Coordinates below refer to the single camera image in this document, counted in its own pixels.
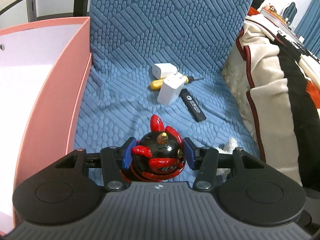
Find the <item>usb drive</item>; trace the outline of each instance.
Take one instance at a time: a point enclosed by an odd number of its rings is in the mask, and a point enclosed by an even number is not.
[[[197,105],[197,103],[193,100],[192,96],[190,95],[187,89],[184,88],[181,90],[180,97],[182,98],[182,101],[184,102],[189,112],[192,114],[193,118],[197,122],[201,122],[206,119],[204,113]]]

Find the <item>white power adapter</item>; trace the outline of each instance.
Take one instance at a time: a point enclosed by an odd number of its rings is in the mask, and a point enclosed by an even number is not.
[[[152,66],[152,74],[157,79],[166,78],[172,74],[177,73],[178,69],[171,63],[156,63]]]
[[[181,89],[186,81],[187,77],[181,73],[166,77],[158,95],[158,102],[165,106],[173,103],[179,97]]]

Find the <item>blue chair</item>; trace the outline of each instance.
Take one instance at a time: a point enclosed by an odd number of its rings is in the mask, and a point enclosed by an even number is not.
[[[223,146],[230,137],[259,157],[221,69],[252,0],[91,0],[90,48],[93,67],[76,130],[75,148],[98,152],[150,131],[157,114],[165,125],[197,146]],[[148,89],[154,63],[169,62],[181,73],[204,80],[185,87],[207,119],[196,122],[181,98],[170,106]],[[98,170],[89,177],[102,184]],[[174,180],[189,181],[188,167]]]
[[[297,14],[297,8],[296,8],[296,4],[294,2],[292,2],[283,12],[283,19],[288,18],[288,25],[290,25],[293,21],[293,18],[295,17],[295,15]]]

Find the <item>chair backrest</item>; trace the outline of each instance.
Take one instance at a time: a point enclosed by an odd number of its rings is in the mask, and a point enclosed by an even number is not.
[[[297,14],[296,4],[292,2],[283,12],[283,19],[288,18],[288,22],[292,23],[294,16]]]
[[[91,0],[93,65],[104,70],[105,61],[111,61],[119,69],[132,70],[170,62],[185,74],[210,73],[225,63],[251,3]]]

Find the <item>toy horn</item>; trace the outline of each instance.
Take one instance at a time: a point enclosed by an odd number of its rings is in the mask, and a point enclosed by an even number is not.
[[[157,143],[160,145],[167,144],[168,140],[169,140],[168,135],[165,132],[160,133],[157,137]]]

